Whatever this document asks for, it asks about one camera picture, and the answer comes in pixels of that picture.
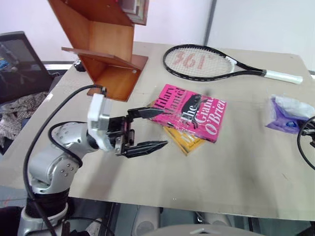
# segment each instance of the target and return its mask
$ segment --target black cable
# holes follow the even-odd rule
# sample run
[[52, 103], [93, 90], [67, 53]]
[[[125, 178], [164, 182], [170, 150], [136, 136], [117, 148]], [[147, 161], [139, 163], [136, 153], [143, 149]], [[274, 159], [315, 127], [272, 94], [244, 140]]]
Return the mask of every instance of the black cable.
[[42, 126], [40, 127], [39, 131], [36, 133], [27, 153], [24, 159], [24, 163], [23, 163], [23, 181], [24, 181], [24, 185], [25, 185], [25, 189], [26, 192], [28, 193], [28, 197], [31, 198], [34, 201], [34, 205], [38, 211], [38, 214], [40, 215], [40, 217], [43, 219], [43, 221], [45, 222], [48, 230], [50, 231], [52, 236], [57, 236], [56, 232], [54, 230], [54, 227], [52, 226], [52, 224], [50, 223], [50, 221], [48, 220], [47, 215], [45, 214], [43, 208], [39, 205], [39, 203], [36, 202], [36, 196], [32, 191], [32, 187], [30, 185], [30, 180], [29, 180], [29, 176], [28, 176], [28, 166], [29, 166], [29, 160], [30, 160], [30, 156], [31, 153], [34, 149], [34, 146], [37, 142], [37, 140], [39, 139], [41, 133], [43, 132], [43, 130], [45, 129], [45, 127], [48, 125], [48, 123], [50, 122], [50, 120], [56, 115], [56, 113], [71, 99], [73, 98], [76, 94], [78, 94], [79, 92], [86, 90], [86, 89], [91, 89], [91, 88], [100, 88], [103, 89], [102, 86], [100, 85], [88, 85], [85, 87], [82, 87], [78, 90], [76, 90], [75, 92], [73, 92], [72, 94], [70, 94], [51, 114], [50, 116], [45, 120], [45, 122], [42, 124]]
[[70, 155], [71, 157], [73, 157], [79, 164], [79, 168], [83, 165], [83, 162], [81, 160], [80, 157], [78, 157], [75, 153], [71, 152], [69, 149], [66, 149], [64, 146], [62, 146], [61, 144], [59, 144], [54, 138], [53, 138], [53, 135], [52, 135], [52, 132], [55, 128], [59, 127], [59, 126], [62, 126], [64, 124], [67, 124], [69, 123], [70, 121], [66, 121], [66, 122], [61, 122], [61, 123], [58, 123], [58, 124], [55, 124], [53, 126], [50, 127], [49, 131], [48, 131], [48, 138], [49, 140], [55, 145], [57, 146], [58, 148], [60, 148], [62, 151], [64, 151], [65, 153], [67, 153], [68, 155]]
[[306, 128], [306, 126], [307, 126], [313, 119], [315, 119], [315, 116], [312, 117], [312, 118], [310, 118], [310, 119], [308, 119], [307, 122], [305, 122], [305, 123], [302, 125], [302, 127], [301, 127], [301, 129], [300, 129], [300, 132], [299, 132], [299, 134], [297, 135], [297, 140], [296, 140], [296, 142], [297, 142], [297, 147], [299, 148], [299, 151], [300, 151], [300, 153], [301, 153], [303, 159], [306, 161], [306, 163], [307, 163], [313, 170], [315, 170], [315, 166], [307, 159], [307, 157], [305, 156], [305, 154], [304, 154], [304, 152], [303, 152], [303, 150], [302, 150], [302, 148], [301, 148], [301, 136], [302, 136], [303, 130]]
[[103, 222], [101, 222], [99, 220], [95, 220], [95, 219], [87, 218], [87, 217], [69, 217], [66, 220], [89, 220], [89, 221], [93, 221], [93, 222], [95, 221], [95, 222], [101, 224], [102, 226], [104, 226], [112, 234], [112, 236], [115, 236], [114, 232], [107, 225], [105, 225]]

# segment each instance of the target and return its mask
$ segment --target white grip tape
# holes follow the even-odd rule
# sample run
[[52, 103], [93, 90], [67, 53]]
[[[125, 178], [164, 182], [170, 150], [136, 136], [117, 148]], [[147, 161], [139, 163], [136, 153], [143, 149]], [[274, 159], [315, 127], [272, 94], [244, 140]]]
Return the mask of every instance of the white grip tape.
[[269, 79], [274, 79], [274, 80], [290, 82], [297, 85], [303, 82], [302, 76], [290, 75], [290, 74], [280, 73], [280, 72], [276, 72], [272, 70], [267, 70], [266, 75], [264, 77], [269, 78]]

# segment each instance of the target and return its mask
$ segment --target cloth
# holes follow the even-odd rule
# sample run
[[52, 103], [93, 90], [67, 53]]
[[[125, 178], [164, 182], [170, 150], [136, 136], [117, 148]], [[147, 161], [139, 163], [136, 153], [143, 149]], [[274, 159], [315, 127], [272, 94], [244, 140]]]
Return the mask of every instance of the cloth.
[[2, 148], [4, 138], [14, 140], [22, 130], [22, 120], [30, 118], [46, 96], [47, 92], [31, 94], [1, 107], [0, 146]]

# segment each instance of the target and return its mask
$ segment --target wooden bookshelf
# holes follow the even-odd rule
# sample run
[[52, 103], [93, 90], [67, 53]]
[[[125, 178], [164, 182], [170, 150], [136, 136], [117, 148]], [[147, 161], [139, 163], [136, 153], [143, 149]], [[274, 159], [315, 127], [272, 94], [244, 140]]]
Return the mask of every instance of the wooden bookshelf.
[[95, 84], [127, 101], [148, 60], [133, 55], [134, 24], [115, 0], [48, 0]]

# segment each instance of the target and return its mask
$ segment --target table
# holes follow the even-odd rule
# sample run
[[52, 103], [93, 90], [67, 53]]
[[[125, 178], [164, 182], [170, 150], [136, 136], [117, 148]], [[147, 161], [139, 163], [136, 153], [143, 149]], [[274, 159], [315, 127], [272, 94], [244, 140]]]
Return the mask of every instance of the table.
[[[315, 220], [315, 172], [301, 158], [296, 135], [264, 127], [265, 101], [284, 94], [315, 106], [315, 80], [291, 54], [222, 49], [239, 61], [269, 70], [302, 75], [301, 85], [256, 76], [192, 82], [168, 73], [163, 53], [171, 45], [134, 43], [148, 63], [127, 103], [113, 102], [111, 116], [153, 101], [166, 83], [227, 101], [218, 141], [184, 156], [162, 127], [136, 119], [135, 142], [168, 140], [163, 149], [134, 159], [99, 150], [86, 155], [70, 196], [137, 205], [180, 208], [256, 217]], [[47, 116], [74, 90], [92, 84], [71, 68], [34, 113], [0, 162], [0, 185], [24, 188], [22, 165], [33, 136]], [[72, 99], [51, 121], [86, 121], [91, 97]], [[49, 144], [47, 130], [33, 153]], [[307, 150], [315, 161], [315, 151]]]

